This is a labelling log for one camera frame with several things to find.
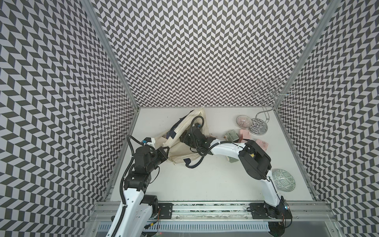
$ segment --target green patterned plate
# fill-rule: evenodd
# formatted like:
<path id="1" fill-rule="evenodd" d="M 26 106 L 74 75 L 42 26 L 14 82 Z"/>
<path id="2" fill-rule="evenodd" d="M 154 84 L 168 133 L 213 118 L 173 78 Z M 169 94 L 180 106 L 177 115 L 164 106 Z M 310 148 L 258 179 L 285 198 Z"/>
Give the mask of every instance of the green patterned plate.
<path id="1" fill-rule="evenodd" d="M 275 170 L 273 172 L 273 179 L 276 187 L 280 191 L 291 192 L 296 187 L 296 182 L 293 176 L 285 170 Z"/>

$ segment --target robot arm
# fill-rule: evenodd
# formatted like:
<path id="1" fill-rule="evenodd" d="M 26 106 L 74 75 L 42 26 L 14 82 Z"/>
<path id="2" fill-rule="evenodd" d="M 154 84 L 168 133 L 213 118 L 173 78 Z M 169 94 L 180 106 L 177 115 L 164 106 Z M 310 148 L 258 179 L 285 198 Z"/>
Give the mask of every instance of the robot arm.
<path id="1" fill-rule="evenodd" d="M 125 182 L 122 180 L 126 204 L 120 204 L 107 237 L 139 237 L 148 220 L 158 215 L 157 196 L 145 195 L 145 192 L 151 181 L 151 171 L 167 160 L 169 148 L 160 147 L 155 150 L 153 138 L 145 138 L 145 141 L 144 146 L 137 148 L 133 156 L 135 170 L 129 172 Z M 212 137 L 206 138 L 197 127 L 193 127 L 191 133 L 183 133 L 180 141 L 197 150 L 199 147 L 202 148 L 202 159 L 207 154 L 239 159 L 247 174 L 262 184 L 266 215 L 270 218 L 282 218 L 284 199 L 279 198 L 275 184 L 271 181 L 271 159 L 255 141 L 232 143 Z"/>
<path id="2" fill-rule="evenodd" d="M 221 143 L 220 140 L 215 139 L 211 146 Z M 244 166 L 246 172 L 255 179 L 261 181 L 262 194 L 265 203 L 277 207 L 280 199 L 276 193 L 274 184 L 270 181 L 272 179 L 270 157 L 259 147 L 253 140 L 246 143 L 224 143 L 219 144 L 211 149 L 213 155 L 226 155 L 239 159 Z"/>

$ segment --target white floor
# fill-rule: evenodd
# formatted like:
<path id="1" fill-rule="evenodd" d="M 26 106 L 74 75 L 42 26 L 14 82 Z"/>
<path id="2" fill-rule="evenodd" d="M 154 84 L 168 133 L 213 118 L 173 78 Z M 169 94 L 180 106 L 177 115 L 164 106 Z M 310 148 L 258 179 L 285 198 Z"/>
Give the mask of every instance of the white floor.
<path id="1" fill-rule="evenodd" d="M 170 129 L 179 118 L 187 115 L 192 108 L 142 108 L 133 136 L 138 140 L 145 137 L 156 137 Z M 205 108 L 209 133 L 223 140 L 224 134 L 231 129 L 239 132 L 235 123 L 238 115 L 254 117 L 262 108 Z M 296 188 L 292 192 L 283 192 L 288 201 L 311 201 L 305 181 L 291 153 L 274 113 L 270 113 L 268 131 L 261 136 L 254 136 L 267 143 L 267 154 L 271 157 L 273 169 L 280 168 L 292 174 Z M 123 161 L 116 187 L 119 186 L 121 175 L 130 162 L 131 153 L 128 148 Z M 152 172 L 155 178 L 158 170 Z M 174 165 L 164 162 L 160 165 L 160 174 L 154 183 L 147 188 L 146 194 L 157 195 L 160 201 L 246 201 L 263 200 L 258 180 L 251 178 L 244 170 L 240 161 L 230 163 L 222 155 L 207 155 L 195 169 L 185 167 L 183 163 Z M 112 193 L 111 201 L 120 201 L 118 188 Z"/>

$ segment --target small container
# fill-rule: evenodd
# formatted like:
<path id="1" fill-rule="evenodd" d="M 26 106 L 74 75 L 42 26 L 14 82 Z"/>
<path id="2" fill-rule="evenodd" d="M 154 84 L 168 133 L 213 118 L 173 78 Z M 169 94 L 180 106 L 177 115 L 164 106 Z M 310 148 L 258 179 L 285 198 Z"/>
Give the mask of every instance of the small container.
<path id="1" fill-rule="evenodd" d="M 238 127 L 242 128 L 242 129 L 248 129 L 249 127 L 251 127 L 253 125 L 253 121 L 251 120 L 251 118 L 249 116 L 246 116 L 246 115 L 238 116 L 236 119 L 236 123 L 237 123 Z"/>
<path id="2" fill-rule="evenodd" d="M 250 140 L 250 132 L 245 129 L 240 130 L 240 143 L 245 143 Z"/>
<path id="3" fill-rule="evenodd" d="M 267 151 L 267 148 L 268 148 L 267 142 L 262 141 L 261 139 L 257 139 L 255 142 L 258 144 L 258 146 L 262 148 L 262 150 Z"/>
<path id="4" fill-rule="evenodd" d="M 236 131 L 234 130 L 230 130 L 228 131 L 226 134 L 225 134 L 225 139 L 227 141 L 233 141 L 233 142 L 237 142 L 240 137 L 238 136 L 238 134 L 236 133 Z"/>

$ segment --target black and white wall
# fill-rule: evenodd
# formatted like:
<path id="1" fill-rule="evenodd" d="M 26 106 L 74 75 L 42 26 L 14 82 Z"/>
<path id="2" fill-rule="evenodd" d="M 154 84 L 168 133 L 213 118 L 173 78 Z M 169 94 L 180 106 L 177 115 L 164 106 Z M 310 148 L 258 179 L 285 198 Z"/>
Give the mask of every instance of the black and white wall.
<path id="1" fill-rule="evenodd" d="M 78 0 L 0 1 L 0 32 L 0 236 L 77 236 L 134 111 Z"/>
<path id="2" fill-rule="evenodd" d="M 328 2 L 92 0 L 137 103 L 149 107 L 261 105 Z"/>
<path id="3" fill-rule="evenodd" d="M 346 0 L 281 116 L 319 197 L 346 236 L 379 236 L 379 1 Z"/>

